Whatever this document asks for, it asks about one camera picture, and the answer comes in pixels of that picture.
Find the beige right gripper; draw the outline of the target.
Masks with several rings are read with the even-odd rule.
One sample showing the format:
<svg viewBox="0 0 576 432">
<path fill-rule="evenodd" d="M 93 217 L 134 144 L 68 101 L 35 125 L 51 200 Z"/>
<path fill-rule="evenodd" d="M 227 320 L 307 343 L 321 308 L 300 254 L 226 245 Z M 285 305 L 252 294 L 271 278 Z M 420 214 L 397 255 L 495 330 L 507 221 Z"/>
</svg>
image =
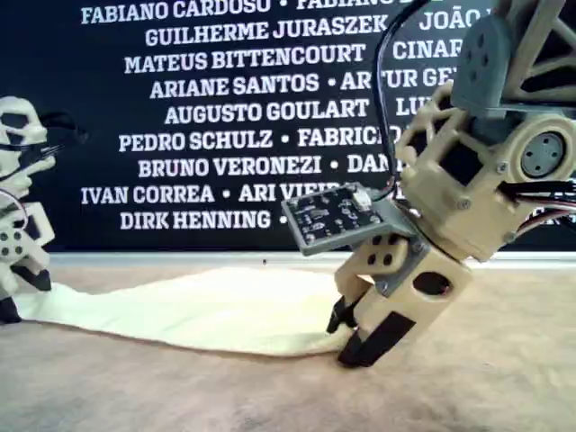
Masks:
<svg viewBox="0 0 576 432">
<path fill-rule="evenodd" d="M 341 324 L 353 330 L 337 357 L 343 366 L 371 367 L 401 342 L 413 342 L 426 327 L 423 319 L 410 318 L 442 312 L 472 280 L 467 265 L 443 254 L 429 253 L 403 265 L 409 252 L 405 237 L 375 236 L 357 247 L 335 272 L 340 298 L 332 308 L 327 332 L 336 332 Z M 358 302 L 361 317 L 389 314 L 376 329 L 363 331 L 354 316 Z"/>
</svg>

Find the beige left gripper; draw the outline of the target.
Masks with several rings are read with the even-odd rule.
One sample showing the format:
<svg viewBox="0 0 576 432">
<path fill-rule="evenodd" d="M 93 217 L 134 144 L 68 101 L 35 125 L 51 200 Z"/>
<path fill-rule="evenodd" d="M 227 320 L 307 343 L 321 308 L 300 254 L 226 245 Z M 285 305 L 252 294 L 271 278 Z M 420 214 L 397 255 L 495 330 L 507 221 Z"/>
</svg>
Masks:
<svg viewBox="0 0 576 432">
<path fill-rule="evenodd" d="M 26 284 L 40 292 L 51 290 L 50 272 L 27 263 L 17 263 L 22 257 L 38 266 L 46 266 L 50 255 L 44 247 L 55 238 L 49 218 L 40 202 L 25 204 L 28 214 L 26 227 L 1 228 L 1 323 L 21 321 L 13 295 Z"/>
</svg>

